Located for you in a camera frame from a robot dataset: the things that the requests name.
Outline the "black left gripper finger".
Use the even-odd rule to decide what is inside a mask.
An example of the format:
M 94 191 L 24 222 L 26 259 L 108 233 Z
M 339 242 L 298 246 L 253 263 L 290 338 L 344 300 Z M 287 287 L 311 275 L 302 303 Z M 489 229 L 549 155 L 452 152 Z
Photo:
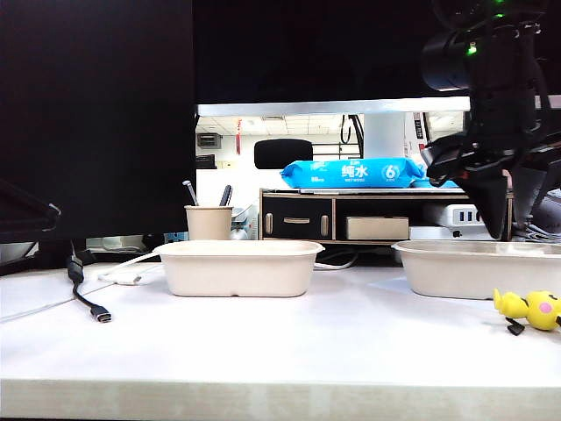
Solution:
M 61 210 L 44 203 L 30 193 L 1 180 L 1 231 L 51 231 L 60 219 Z

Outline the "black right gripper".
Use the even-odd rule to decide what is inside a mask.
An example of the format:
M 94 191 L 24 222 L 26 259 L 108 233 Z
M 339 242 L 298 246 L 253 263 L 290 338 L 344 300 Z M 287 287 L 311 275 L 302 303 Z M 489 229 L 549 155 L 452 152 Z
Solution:
M 493 135 L 460 133 L 459 187 L 470 197 L 494 239 L 502 236 L 508 179 L 499 168 L 515 168 L 515 222 L 524 229 L 546 177 L 546 169 L 560 160 L 560 131 L 545 125 Z

